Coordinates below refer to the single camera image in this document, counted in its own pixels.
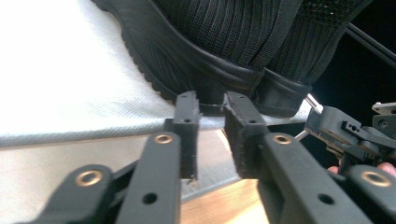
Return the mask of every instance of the black shoe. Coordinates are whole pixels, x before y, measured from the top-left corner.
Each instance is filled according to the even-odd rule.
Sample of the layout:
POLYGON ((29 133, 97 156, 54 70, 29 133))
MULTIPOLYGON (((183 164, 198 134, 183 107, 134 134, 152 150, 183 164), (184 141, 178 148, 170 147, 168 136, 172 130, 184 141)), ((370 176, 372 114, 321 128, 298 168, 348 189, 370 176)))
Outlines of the black shoe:
POLYGON ((322 72, 318 63, 321 68, 327 66, 344 25, 369 2, 93 1, 120 22, 122 38, 134 62, 164 99, 175 101, 182 92, 196 91, 201 111, 216 114, 224 92, 237 91, 254 98, 259 111, 275 117, 292 117, 298 111, 315 81, 312 77, 322 72), (348 8, 340 14, 339 6, 348 8), (326 14, 328 7, 336 20, 333 14, 326 14), (299 29, 313 34, 300 33, 299 29), (314 39, 312 46, 299 36, 314 39), (305 48, 310 49, 304 54, 306 58, 297 57, 305 48), (310 58, 320 53, 323 62, 310 58), (267 65, 274 72, 264 69, 267 65))
POLYGON ((122 38, 152 88, 166 100, 196 91, 201 111, 219 113, 224 92, 252 96, 302 0, 93 0, 122 27, 122 38))

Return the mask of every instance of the shoe sole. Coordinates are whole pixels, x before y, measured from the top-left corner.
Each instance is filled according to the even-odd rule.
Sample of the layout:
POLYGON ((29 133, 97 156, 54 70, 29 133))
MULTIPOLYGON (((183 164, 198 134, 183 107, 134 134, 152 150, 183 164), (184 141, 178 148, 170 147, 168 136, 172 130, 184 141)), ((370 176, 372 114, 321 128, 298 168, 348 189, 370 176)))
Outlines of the shoe sole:
POLYGON ((121 36, 152 89, 175 101, 196 91, 200 110, 218 116, 226 91, 251 96, 263 73, 229 63, 181 35, 150 0, 92 0, 120 23, 121 36))

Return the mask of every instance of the wooden floor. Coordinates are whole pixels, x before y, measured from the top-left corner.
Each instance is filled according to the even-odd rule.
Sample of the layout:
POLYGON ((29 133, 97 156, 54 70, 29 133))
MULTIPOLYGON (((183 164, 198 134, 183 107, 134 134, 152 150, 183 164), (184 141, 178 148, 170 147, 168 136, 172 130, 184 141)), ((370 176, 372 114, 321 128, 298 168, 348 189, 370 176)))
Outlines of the wooden floor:
POLYGON ((183 203, 181 223, 268 223, 257 180, 241 180, 183 203))

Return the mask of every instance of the black knit fabric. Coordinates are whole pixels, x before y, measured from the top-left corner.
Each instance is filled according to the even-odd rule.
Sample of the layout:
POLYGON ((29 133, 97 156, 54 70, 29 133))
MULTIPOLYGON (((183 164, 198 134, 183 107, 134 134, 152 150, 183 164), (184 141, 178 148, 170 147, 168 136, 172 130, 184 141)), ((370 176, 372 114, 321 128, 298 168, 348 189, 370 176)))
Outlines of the black knit fabric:
POLYGON ((267 66, 282 77, 314 83, 350 21, 371 0, 304 0, 282 47, 267 66))
POLYGON ((257 70, 251 62, 270 62, 281 46, 302 1, 156 0, 168 20, 191 42, 232 63, 257 70))

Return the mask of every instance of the human hand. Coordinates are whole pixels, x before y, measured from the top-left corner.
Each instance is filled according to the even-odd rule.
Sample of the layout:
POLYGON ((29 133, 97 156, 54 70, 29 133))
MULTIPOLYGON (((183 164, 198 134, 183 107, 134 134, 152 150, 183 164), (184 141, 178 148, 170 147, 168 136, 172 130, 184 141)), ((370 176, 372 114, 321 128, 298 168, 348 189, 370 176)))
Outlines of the human hand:
MULTIPOLYGON (((396 177, 396 168, 392 164, 390 164, 389 162, 383 162, 383 163, 379 164, 377 166, 377 168, 387 172, 390 175, 393 175, 394 177, 396 177)), ((338 174, 338 166, 329 167, 328 170, 330 172, 338 174)))

